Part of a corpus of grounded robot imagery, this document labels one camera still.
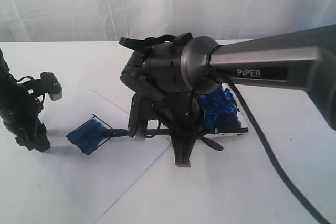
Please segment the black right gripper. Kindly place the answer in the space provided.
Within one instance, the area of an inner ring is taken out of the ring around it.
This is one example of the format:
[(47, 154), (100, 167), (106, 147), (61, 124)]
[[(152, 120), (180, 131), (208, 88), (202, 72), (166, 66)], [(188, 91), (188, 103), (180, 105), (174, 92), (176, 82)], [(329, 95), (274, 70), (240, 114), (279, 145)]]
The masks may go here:
[(147, 95), (152, 115), (158, 121), (155, 131), (147, 130), (146, 137), (162, 135), (161, 124), (168, 129), (177, 167), (191, 167), (190, 155), (203, 130), (204, 107), (196, 92), (172, 92), (155, 97)]

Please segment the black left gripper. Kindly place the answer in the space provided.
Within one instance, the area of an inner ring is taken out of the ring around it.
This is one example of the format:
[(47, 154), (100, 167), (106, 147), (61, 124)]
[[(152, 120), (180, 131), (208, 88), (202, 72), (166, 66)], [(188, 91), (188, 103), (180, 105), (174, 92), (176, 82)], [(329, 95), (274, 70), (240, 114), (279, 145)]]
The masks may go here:
[(50, 148), (45, 125), (39, 119), (44, 101), (44, 94), (40, 99), (24, 91), (1, 87), (1, 119), (16, 143), (29, 151), (44, 152)]

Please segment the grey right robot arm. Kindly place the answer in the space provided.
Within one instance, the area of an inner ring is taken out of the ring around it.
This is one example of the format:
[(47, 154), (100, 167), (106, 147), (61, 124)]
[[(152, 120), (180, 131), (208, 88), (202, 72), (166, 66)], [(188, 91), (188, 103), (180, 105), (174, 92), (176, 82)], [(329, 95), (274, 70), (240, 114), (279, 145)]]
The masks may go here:
[(191, 33), (144, 40), (122, 37), (132, 50), (120, 80), (134, 92), (128, 135), (154, 134), (158, 120), (172, 137), (175, 164), (190, 165), (202, 137), (205, 112), (198, 101), (222, 83), (304, 91), (335, 128), (335, 25), (221, 45)]

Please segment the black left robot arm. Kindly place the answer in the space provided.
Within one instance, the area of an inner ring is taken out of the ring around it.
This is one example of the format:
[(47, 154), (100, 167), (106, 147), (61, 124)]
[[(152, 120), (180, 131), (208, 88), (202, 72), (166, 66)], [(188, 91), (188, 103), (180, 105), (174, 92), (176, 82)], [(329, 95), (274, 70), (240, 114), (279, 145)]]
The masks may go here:
[(16, 143), (30, 151), (44, 152), (50, 148), (46, 127), (39, 119), (44, 100), (45, 95), (35, 98), (23, 83), (18, 83), (1, 55), (1, 119), (15, 135)]

